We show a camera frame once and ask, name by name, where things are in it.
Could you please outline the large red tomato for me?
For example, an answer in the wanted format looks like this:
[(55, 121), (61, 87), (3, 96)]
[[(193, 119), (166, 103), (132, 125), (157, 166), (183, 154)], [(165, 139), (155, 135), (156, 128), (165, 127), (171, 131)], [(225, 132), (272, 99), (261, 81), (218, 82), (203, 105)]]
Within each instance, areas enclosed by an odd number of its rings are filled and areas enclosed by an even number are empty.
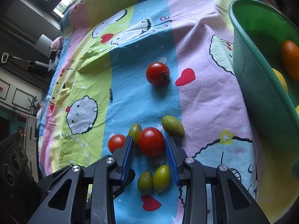
[(141, 152), (150, 158), (158, 157), (165, 151), (164, 136), (154, 127), (147, 127), (141, 131), (138, 137), (138, 145)]

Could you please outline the red cherry tomato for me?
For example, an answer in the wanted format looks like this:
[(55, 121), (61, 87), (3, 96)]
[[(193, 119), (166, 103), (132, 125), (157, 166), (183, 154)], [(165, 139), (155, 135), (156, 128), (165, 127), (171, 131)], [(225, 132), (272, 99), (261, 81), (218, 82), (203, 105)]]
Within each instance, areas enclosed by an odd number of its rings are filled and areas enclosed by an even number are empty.
[(170, 70), (162, 62), (150, 64), (145, 75), (147, 81), (153, 86), (165, 85), (170, 82)]

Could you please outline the yellow lemon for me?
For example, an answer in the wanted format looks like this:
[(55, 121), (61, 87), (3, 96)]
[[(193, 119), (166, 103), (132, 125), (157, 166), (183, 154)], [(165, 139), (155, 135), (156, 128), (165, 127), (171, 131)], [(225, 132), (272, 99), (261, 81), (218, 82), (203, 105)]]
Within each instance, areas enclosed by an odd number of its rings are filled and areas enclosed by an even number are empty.
[(287, 86), (286, 80), (284, 79), (283, 75), (278, 70), (276, 70), (274, 68), (273, 68), (273, 72), (276, 74), (277, 78), (279, 79), (279, 81), (282, 84), (286, 93), (289, 94), (288, 86)]

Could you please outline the orange fruit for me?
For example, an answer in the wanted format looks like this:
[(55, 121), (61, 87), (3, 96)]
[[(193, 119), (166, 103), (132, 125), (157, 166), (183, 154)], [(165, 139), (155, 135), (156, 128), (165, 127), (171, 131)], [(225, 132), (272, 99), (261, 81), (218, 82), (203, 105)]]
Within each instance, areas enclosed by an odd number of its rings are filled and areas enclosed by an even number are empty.
[(299, 48), (294, 42), (286, 40), (281, 44), (280, 55), (283, 67), (289, 77), (295, 81), (299, 80), (298, 54)]

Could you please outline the yellow-green lemon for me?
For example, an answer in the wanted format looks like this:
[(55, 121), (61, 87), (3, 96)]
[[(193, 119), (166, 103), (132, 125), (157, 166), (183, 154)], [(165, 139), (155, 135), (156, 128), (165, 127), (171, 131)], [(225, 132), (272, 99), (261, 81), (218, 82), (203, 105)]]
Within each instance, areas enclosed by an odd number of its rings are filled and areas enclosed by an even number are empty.
[(295, 110), (296, 110), (296, 112), (297, 112), (297, 114), (299, 116), (299, 105), (296, 106)]

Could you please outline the light green olive lower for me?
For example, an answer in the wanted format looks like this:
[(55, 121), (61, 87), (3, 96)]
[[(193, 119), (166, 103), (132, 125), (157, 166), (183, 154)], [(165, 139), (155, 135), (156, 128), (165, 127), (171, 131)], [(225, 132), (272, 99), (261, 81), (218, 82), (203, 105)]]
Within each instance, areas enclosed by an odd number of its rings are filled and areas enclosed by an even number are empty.
[(171, 180), (171, 174), (168, 165), (160, 166), (152, 179), (152, 185), (157, 193), (161, 193), (167, 189)]

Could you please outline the dark green olive lower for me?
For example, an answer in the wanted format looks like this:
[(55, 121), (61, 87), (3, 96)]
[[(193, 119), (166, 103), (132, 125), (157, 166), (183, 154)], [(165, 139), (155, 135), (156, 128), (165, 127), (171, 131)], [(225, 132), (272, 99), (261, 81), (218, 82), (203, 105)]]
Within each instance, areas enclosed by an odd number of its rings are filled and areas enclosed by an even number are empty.
[(150, 170), (142, 172), (137, 182), (138, 190), (145, 194), (150, 195), (152, 192), (152, 173)]

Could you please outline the small red tomato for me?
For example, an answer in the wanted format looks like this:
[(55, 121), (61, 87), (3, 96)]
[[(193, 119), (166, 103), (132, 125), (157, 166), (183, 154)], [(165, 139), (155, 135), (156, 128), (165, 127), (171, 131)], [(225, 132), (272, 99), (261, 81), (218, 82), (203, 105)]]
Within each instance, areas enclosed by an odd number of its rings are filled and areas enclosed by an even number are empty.
[(107, 144), (109, 151), (113, 153), (115, 149), (123, 147), (125, 141), (126, 136), (122, 134), (116, 134), (111, 136)]

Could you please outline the green olive upper right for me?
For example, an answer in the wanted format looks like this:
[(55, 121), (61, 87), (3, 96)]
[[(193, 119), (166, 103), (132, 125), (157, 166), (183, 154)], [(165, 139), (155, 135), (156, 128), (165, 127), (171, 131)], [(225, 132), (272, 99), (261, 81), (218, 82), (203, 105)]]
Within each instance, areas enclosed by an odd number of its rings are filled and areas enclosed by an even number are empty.
[(171, 136), (183, 138), (185, 135), (182, 123), (173, 116), (164, 116), (161, 120), (163, 129)]

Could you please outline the green olive behind finger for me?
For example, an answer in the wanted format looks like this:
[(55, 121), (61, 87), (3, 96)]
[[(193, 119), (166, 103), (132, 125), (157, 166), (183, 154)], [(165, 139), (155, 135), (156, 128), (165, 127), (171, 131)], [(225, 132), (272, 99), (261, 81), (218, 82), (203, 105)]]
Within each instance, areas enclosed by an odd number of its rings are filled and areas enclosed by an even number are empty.
[(138, 147), (138, 139), (141, 132), (142, 127), (138, 122), (134, 123), (128, 131), (128, 135), (133, 137), (134, 148)]

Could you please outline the colourful cartoon bed sheet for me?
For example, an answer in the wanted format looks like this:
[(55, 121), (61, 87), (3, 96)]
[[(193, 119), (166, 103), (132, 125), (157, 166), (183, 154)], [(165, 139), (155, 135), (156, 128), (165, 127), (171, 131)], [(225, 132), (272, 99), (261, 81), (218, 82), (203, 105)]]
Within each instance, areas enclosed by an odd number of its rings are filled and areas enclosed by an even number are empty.
[[(163, 130), (178, 118), (189, 157), (231, 138), (251, 140), (256, 201), (271, 223), (291, 222), (298, 180), (295, 154), (263, 140), (248, 115), (233, 71), (235, 0), (80, 0), (61, 22), (63, 47), (46, 97), (38, 153), (50, 175), (68, 164), (89, 166), (109, 153), (108, 140), (138, 122)], [(275, 0), (252, 0), (277, 7)], [(162, 62), (170, 82), (153, 86), (146, 70)]]

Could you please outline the green plastic bowl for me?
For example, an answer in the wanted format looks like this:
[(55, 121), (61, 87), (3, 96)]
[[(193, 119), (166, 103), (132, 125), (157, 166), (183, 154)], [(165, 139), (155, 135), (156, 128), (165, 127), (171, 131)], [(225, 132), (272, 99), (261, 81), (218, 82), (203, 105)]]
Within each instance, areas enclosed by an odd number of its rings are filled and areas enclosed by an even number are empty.
[[(298, 156), (298, 82), (284, 70), (280, 46), (298, 44), (298, 27), (275, 8), (252, 0), (229, 5), (233, 70), (251, 120), (272, 147)], [(286, 80), (286, 93), (273, 68)]]

